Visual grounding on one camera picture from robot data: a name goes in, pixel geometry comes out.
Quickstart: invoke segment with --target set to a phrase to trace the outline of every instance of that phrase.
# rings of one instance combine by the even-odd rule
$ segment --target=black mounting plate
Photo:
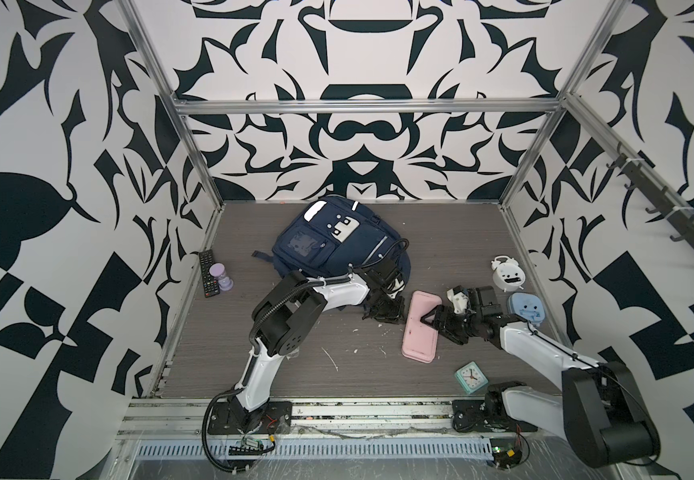
[[[269,430],[269,433],[288,433],[292,411],[293,405],[291,402],[268,402],[264,415],[262,415],[262,424],[254,433],[262,435],[267,433],[267,426],[272,422],[268,416],[273,420],[277,420],[273,428]],[[229,402],[218,402],[213,407],[211,418],[208,422],[207,432],[209,435],[245,434],[235,417],[230,414]]]
[[[489,422],[487,422],[485,412],[481,410],[482,406],[483,400],[454,400],[451,402],[451,407],[454,410],[454,429],[457,432],[494,432],[495,429],[488,426]],[[497,421],[492,419],[490,423],[496,424]],[[510,432],[514,432],[516,426],[520,426],[522,432],[536,432],[538,430],[531,423],[513,420],[509,417],[499,418],[498,423],[506,426],[505,429]]]

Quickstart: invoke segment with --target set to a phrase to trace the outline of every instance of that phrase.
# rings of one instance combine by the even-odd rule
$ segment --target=robotic arm
[[[367,305],[364,318],[403,321],[403,303],[393,288],[400,272],[389,256],[329,279],[292,272],[253,312],[253,347],[229,413],[243,432],[260,424],[270,386],[283,357],[299,347],[320,314],[345,305]],[[479,336],[524,360],[563,392],[563,399],[518,382],[489,387],[485,417],[522,420],[568,440],[588,466],[599,467],[658,455],[659,437],[630,371],[617,362],[599,363],[569,352],[532,329],[519,316],[501,311],[493,288],[467,290],[465,311],[437,306],[422,321],[459,345]],[[289,307],[298,306],[294,311]]]

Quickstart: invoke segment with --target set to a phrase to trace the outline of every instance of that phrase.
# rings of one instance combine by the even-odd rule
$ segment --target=scratch mark
[[[331,360],[331,363],[334,364],[334,368],[335,368],[336,371],[338,372],[338,371],[339,371],[339,367],[336,366],[336,362],[334,362],[333,358],[331,358],[331,355],[329,355],[328,352],[325,352],[325,354],[329,356],[329,360]]]

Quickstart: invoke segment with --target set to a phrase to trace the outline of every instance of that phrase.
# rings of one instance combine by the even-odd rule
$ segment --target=black remote control
[[[213,250],[200,252],[198,258],[200,259],[200,276],[203,279],[203,293],[206,293],[206,296],[218,295],[221,293],[219,282],[209,272],[211,265],[214,264]]]

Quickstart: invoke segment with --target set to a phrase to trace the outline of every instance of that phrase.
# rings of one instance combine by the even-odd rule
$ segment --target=dark wood surface
[[[414,290],[423,290],[448,302],[445,292],[453,286],[491,285],[494,256],[517,256],[495,205],[370,207],[411,242],[411,280],[404,290],[406,299]],[[250,348],[247,337],[251,312],[280,280],[272,265],[251,257],[251,253],[268,253],[277,235],[303,208],[303,204],[227,205],[213,253],[227,266],[235,287],[208,299],[198,288],[163,397],[210,397],[239,380]],[[526,292],[532,292],[530,285],[525,287]],[[507,294],[500,292],[498,296],[505,306]],[[438,337],[432,363],[407,359],[401,354],[403,329],[403,325],[361,320],[358,307],[325,312],[302,344],[299,356],[283,360],[272,395],[463,395],[454,372],[471,361],[477,363],[490,383],[521,380],[541,391],[557,391],[528,364],[478,338],[458,346]]]

